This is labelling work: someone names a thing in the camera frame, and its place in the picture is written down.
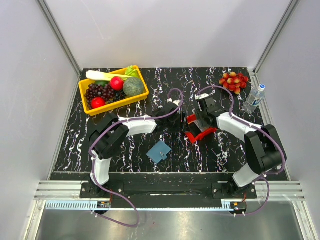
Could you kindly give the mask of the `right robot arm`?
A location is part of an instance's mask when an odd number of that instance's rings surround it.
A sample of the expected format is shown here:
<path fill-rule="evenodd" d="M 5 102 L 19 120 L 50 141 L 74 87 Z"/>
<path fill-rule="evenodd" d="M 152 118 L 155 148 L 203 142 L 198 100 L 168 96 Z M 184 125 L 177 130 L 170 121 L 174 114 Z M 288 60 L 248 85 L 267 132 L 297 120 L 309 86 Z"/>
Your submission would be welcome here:
<path fill-rule="evenodd" d="M 239 118 L 216 105 L 214 99 L 206 94 L 195 100 L 199 105 L 196 117 L 203 127 L 228 132 L 244 143 L 246 164 L 233 174 L 227 186 L 231 197 L 239 198 L 247 185 L 272 169 L 284 166 L 287 156 L 273 125 L 262 126 Z"/>

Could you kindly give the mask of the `yellow plastic tray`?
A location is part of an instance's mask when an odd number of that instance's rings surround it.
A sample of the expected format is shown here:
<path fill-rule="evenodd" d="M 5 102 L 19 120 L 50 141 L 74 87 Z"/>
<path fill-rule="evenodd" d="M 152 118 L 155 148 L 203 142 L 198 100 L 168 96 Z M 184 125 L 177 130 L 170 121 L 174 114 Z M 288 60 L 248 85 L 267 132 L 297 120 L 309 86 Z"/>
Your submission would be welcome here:
<path fill-rule="evenodd" d="M 102 72 L 88 70 L 78 84 L 84 112 L 96 116 L 145 100 L 148 87 L 136 65 Z"/>

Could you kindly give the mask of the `red plastic bin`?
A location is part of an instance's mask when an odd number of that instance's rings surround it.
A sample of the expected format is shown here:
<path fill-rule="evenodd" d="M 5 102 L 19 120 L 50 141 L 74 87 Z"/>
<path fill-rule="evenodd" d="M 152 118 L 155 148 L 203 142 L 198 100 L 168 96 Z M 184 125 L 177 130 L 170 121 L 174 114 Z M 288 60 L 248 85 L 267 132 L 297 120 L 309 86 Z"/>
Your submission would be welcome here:
<path fill-rule="evenodd" d="M 190 140 L 192 144 L 194 144 L 197 141 L 201 141 L 203 138 L 205 138 L 209 134 L 213 134 L 217 131 L 217 128 L 207 125 L 207 130 L 205 130 L 204 132 L 201 132 L 199 128 L 194 124 L 195 120 L 200 120 L 200 119 L 197 119 L 195 114 L 192 114 L 186 117 L 187 126 L 185 128 L 186 129 L 185 135 L 187 136 L 187 138 Z"/>

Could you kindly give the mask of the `blue card holder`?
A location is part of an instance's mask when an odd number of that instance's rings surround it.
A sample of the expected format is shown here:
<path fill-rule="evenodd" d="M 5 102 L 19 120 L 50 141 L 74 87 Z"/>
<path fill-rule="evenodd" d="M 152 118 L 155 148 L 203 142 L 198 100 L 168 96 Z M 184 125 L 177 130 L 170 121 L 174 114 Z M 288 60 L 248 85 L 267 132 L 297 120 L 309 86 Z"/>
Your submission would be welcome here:
<path fill-rule="evenodd" d="M 160 140 L 147 152 L 146 155 L 155 164 L 158 164 L 167 158 L 167 155 L 171 150 L 172 149 L 167 144 L 165 144 L 162 140 Z"/>

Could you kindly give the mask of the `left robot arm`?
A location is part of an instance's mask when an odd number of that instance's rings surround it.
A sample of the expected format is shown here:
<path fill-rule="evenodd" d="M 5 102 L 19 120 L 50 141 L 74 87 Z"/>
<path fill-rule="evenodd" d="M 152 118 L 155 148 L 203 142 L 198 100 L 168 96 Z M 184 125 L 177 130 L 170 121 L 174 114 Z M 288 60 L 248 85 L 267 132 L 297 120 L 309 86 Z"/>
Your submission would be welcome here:
<path fill-rule="evenodd" d="M 174 126 L 180 120 L 181 100 L 167 101 L 164 107 L 158 108 L 151 116 L 118 117 L 110 113 L 105 124 L 96 128 L 89 140 L 89 155 L 92 160 L 90 178 L 93 181 L 91 192 L 98 198 L 107 195 L 111 159 L 120 150 L 124 140 L 128 137 L 142 134 L 152 134 L 161 128 Z"/>

